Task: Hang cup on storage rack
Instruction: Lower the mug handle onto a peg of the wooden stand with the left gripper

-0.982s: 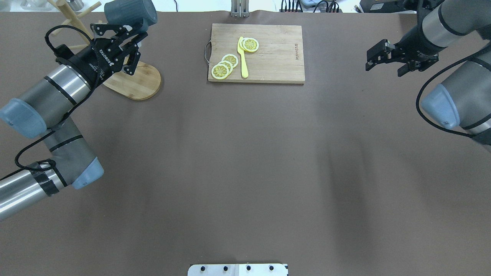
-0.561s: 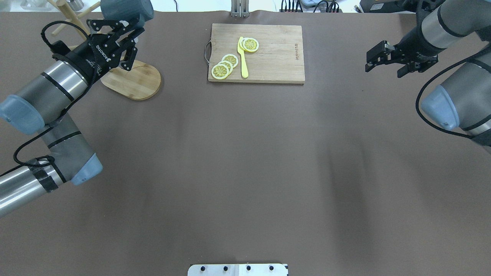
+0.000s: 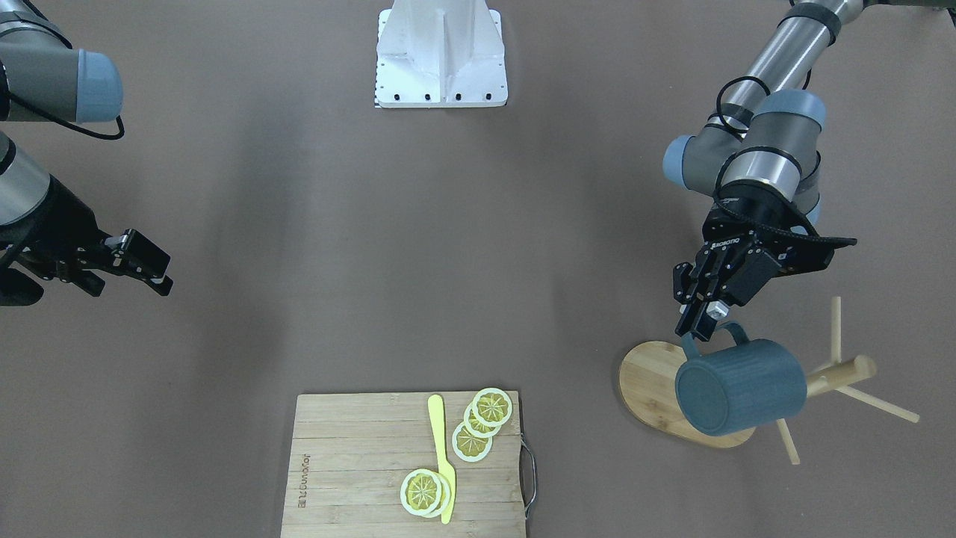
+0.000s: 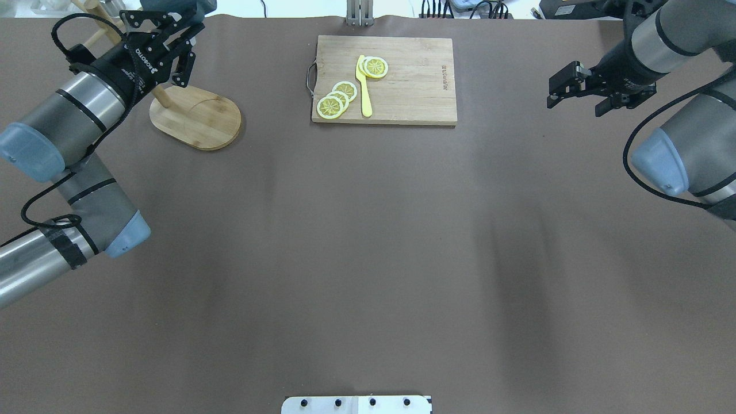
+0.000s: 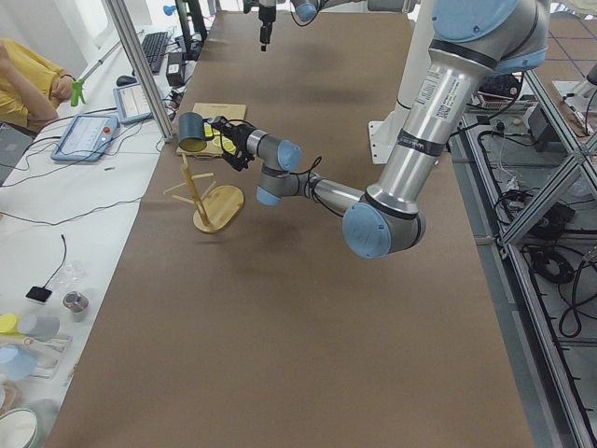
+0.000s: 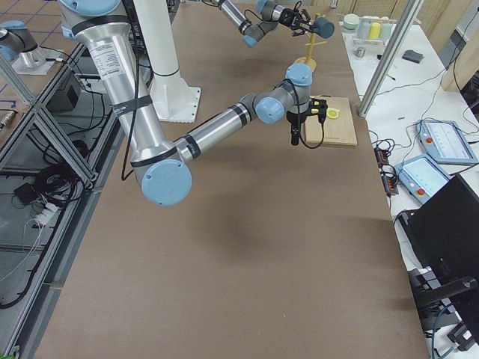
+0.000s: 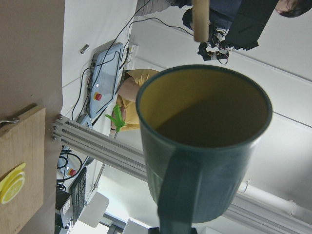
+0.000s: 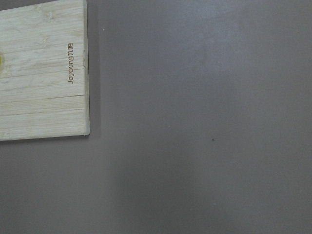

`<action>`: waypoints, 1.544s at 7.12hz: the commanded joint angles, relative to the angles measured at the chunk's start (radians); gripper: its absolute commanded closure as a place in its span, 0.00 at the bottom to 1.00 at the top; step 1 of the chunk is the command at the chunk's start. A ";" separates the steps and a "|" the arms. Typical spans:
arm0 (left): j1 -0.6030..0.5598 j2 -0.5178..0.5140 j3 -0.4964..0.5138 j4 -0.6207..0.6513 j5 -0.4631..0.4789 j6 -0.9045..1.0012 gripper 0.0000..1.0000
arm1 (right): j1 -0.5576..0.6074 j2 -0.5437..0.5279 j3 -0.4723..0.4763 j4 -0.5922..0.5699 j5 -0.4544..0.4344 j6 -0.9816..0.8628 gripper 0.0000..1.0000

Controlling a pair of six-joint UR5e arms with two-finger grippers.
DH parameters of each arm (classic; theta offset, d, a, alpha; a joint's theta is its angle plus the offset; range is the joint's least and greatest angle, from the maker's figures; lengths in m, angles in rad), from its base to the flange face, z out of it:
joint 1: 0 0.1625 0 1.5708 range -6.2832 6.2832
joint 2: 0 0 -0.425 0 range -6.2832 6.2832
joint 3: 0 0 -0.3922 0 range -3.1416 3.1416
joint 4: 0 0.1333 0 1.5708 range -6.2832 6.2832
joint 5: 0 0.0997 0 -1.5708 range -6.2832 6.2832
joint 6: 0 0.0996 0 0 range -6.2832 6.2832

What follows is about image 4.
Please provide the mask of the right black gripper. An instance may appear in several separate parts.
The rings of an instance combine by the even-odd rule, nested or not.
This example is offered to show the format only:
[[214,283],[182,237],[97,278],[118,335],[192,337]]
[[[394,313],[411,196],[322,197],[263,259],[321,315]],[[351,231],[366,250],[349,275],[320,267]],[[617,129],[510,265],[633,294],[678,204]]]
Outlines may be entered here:
[[549,78],[547,109],[573,97],[605,97],[595,107],[596,117],[611,110],[634,109],[657,92],[657,73],[642,65],[599,63],[591,69],[572,61]]

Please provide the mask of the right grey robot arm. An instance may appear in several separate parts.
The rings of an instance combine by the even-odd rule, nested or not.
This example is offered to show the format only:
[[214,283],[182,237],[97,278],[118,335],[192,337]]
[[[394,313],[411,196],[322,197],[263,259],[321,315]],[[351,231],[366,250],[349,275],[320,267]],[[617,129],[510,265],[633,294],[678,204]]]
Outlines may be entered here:
[[546,106],[599,96],[596,116],[635,109],[657,82],[712,50],[728,69],[662,105],[633,129],[622,163],[654,196],[704,210],[734,228],[735,113],[733,1],[604,1],[624,39],[591,68],[573,61],[549,78]]

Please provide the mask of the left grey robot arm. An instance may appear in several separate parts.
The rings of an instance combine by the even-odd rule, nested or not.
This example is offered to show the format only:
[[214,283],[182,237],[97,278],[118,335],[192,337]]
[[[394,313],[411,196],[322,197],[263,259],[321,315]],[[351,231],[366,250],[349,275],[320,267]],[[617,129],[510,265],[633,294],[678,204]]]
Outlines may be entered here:
[[[2,307],[105,252],[116,258],[150,237],[150,226],[96,151],[156,86],[186,87],[194,38],[215,1],[142,1],[119,13],[124,29],[91,13],[52,27],[74,77],[2,132],[2,158],[48,189],[21,209],[28,231],[2,244]],[[100,57],[65,47],[58,31],[76,18],[99,21],[120,37]]]

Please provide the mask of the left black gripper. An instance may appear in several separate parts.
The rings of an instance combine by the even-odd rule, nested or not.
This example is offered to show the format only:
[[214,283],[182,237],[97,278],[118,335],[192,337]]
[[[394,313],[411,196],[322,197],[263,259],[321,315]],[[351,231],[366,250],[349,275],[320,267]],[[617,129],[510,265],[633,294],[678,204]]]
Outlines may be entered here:
[[[194,38],[204,29],[205,11],[122,10],[119,16],[124,23],[122,42],[94,59],[92,73],[122,101],[131,101],[134,89],[135,100],[140,101],[157,84],[169,79],[173,86],[187,87],[196,59]],[[145,21],[154,25],[151,33],[139,31]],[[177,39],[181,42],[173,49],[167,42],[177,32],[181,32]],[[173,70],[174,57],[177,65]]]

